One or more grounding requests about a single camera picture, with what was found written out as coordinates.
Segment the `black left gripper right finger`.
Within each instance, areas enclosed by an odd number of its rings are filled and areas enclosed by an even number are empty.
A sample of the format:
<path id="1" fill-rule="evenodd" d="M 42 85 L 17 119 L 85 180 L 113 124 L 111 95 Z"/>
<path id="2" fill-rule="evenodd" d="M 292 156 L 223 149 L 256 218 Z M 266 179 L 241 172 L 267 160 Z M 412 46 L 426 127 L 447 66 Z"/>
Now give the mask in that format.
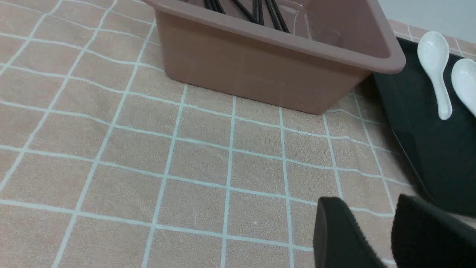
<path id="1" fill-rule="evenodd" d="M 474 268 L 476 233 L 470 225 L 417 196 L 398 197 L 391 250 L 399 268 Z"/>

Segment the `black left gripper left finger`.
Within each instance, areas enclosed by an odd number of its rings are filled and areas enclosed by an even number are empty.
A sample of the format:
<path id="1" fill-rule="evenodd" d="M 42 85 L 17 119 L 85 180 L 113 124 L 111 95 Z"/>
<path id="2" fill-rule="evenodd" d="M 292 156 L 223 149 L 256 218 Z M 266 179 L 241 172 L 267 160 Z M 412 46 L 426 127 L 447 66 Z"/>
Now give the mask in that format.
<path id="1" fill-rule="evenodd" d="M 314 237 L 316 268 L 385 268 L 347 204 L 338 197 L 318 200 Z"/>

